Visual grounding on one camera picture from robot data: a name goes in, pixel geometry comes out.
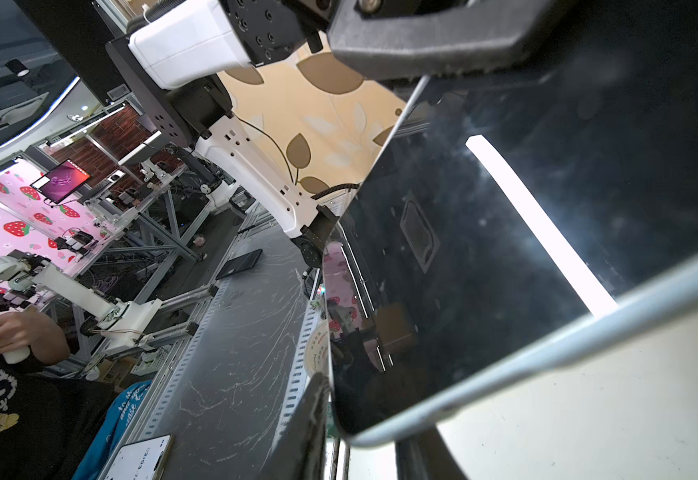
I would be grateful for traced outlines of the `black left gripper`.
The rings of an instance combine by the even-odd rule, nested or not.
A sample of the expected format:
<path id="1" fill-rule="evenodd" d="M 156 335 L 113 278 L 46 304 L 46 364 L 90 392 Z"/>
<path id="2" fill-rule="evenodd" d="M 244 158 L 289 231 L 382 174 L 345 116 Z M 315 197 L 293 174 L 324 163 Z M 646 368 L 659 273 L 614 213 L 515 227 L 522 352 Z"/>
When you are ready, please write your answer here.
<path id="1" fill-rule="evenodd" d="M 253 66 L 287 59 L 306 44 L 324 49 L 337 2 L 221 0 Z M 327 31 L 333 55 L 372 80 L 461 75 L 513 67 L 548 38 L 574 1 L 474 1 L 431 14 L 365 18 L 349 2 Z"/>

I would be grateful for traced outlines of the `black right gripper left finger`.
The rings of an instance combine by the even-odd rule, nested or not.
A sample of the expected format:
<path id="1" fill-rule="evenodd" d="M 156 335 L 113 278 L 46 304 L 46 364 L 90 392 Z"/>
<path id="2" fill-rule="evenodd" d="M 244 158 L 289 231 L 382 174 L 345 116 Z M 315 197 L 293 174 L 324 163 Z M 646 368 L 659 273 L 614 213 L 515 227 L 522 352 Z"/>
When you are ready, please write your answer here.
<path id="1" fill-rule="evenodd" d="M 327 377 L 316 373 L 258 479 L 320 480 L 324 477 L 329 393 Z"/>

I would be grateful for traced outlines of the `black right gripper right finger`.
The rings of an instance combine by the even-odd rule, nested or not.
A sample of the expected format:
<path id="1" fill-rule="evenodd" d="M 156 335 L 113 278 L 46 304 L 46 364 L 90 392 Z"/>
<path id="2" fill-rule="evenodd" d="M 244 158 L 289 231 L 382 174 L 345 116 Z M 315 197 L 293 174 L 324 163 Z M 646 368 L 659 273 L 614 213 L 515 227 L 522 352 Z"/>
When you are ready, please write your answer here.
<path id="1" fill-rule="evenodd" d="M 436 427 L 395 443 L 399 480 L 466 480 Z"/>

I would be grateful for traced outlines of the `black phone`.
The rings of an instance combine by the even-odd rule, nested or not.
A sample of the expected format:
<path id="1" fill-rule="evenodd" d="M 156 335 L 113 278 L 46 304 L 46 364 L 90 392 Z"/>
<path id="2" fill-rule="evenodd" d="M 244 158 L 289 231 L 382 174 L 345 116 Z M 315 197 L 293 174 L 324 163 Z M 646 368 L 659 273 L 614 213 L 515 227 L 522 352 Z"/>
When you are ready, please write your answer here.
<path id="1" fill-rule="evenodd" d="M 325 248 L 339 432 L 395 442 L 698 309 L 698 1 L 434 78 Z"/>

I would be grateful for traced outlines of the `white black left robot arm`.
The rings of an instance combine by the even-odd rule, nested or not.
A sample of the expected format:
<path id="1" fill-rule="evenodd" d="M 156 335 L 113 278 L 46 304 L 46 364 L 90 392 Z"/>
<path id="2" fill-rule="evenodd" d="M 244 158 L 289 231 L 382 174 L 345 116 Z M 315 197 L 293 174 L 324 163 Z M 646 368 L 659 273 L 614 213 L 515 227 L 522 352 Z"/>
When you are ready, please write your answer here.
<path id="1" fill-rule="evenodd" d="M 91 1 L 19 9 L 84 80 L 125 86 L 170 143 L 221 168 L 273 216 L 311 267 L 337 218 L 288 179 L 234 113 L 220 74 L 329 48 L 371 80 L 513 67 L 570 10 L 568 1 L 160 1 L 116 33 Z"/>

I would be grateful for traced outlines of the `operator hand outside cell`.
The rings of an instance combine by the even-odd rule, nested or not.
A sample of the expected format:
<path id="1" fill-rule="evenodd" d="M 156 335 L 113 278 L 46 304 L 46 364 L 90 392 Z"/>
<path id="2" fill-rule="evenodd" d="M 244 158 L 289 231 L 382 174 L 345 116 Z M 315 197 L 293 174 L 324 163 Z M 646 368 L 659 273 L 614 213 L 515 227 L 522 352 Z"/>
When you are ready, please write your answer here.
<path id="1" fill-rule="evenodd" d="M 0 315 L 0 354 L 29 348 L 44 365 L 54 365 L 71 355 L 64 331 L 39 311 L 6 312 Z"/>

